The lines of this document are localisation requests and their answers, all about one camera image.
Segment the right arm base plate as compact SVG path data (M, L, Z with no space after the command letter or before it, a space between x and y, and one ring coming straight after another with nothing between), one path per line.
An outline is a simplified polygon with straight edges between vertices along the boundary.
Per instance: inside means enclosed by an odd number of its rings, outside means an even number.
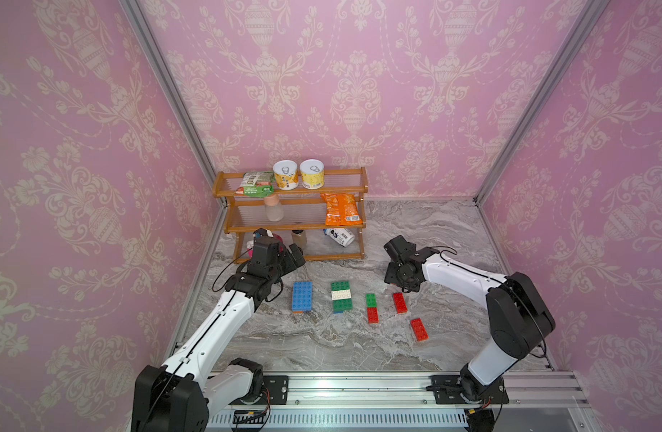
M483 385L475 378L452 374L437 374L430 377L426 386L432 392L435 402L445 404L485 405L486 403L508 404L509 397L505 390L503 377L493 383Z

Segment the red brick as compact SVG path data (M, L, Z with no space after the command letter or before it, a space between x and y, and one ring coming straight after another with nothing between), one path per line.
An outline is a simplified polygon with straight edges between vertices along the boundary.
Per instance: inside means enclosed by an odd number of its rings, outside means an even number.
M406 299L405 299L403 293L393 293L392 298L393 298L393 302L394 302L397 314L405 314L405 313L408 312Z
M378 313L378 309L376 307L368 307L367 308L367 319L368 319L368 323L370 323L370 324L378 324L379 323L379 313Z
M421 319L411 320L410 325L417 341L421 342L428 340L429 335Z

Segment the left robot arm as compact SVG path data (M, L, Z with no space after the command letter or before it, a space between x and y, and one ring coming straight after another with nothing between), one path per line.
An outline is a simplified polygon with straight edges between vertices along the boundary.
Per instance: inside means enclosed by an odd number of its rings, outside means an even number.
M211 415L262 393L264 374L254 361L237 358L223 372L212 373L271 288L306 262L298 245L285 246L264 229L257 232L253 254L228 277L208 318L160 367L148 365L136 378L130 430L203 431Z

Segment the light blue brick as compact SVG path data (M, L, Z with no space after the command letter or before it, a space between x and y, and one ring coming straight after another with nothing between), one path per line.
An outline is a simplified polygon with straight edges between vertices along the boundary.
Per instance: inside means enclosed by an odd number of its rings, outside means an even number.
M292 301L294 302L294 304L311 303L312 293L311 291L295 291L293 293Z
M311 293L313 291L313 284L309 281L295 282L293 290L300 293Z
M312 301L310 299L294 300L291 304L291 311L302 313L312 310Z

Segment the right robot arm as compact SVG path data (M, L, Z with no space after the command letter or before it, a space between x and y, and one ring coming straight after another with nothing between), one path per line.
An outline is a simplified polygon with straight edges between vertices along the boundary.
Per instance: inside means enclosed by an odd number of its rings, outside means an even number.
M402 236L384 245L389 264L385 282L408 293L422 284L450 288L473 300L487 312L490 338L478 354L460 370L454 389L468 402L488 398L502 376L545 347L556 322L532 279L520 272L511 275L487 272L460 263L435 247L417 248Z

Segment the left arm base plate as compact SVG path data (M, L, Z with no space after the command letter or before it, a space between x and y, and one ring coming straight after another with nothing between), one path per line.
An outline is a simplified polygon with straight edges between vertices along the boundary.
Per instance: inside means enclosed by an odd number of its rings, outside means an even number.
M286 405L289 395L289 376L266 374L257 381L260 392L255 395L252 404Z

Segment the small green brick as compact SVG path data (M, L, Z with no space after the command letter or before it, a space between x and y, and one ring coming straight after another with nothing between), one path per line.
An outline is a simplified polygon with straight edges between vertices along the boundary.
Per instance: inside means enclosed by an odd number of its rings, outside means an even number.
M365 296L366 299L366 307L368 309L376 309L377 308L377 299L376 295L374 293L367 293Z

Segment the white brick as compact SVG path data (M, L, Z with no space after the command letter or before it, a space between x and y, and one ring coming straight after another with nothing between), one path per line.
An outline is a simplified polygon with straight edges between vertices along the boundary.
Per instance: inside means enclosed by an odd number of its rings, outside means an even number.
M339 301L339 300L347 300L352 298L352 293L350 290L336 290L332 291L332 300Z

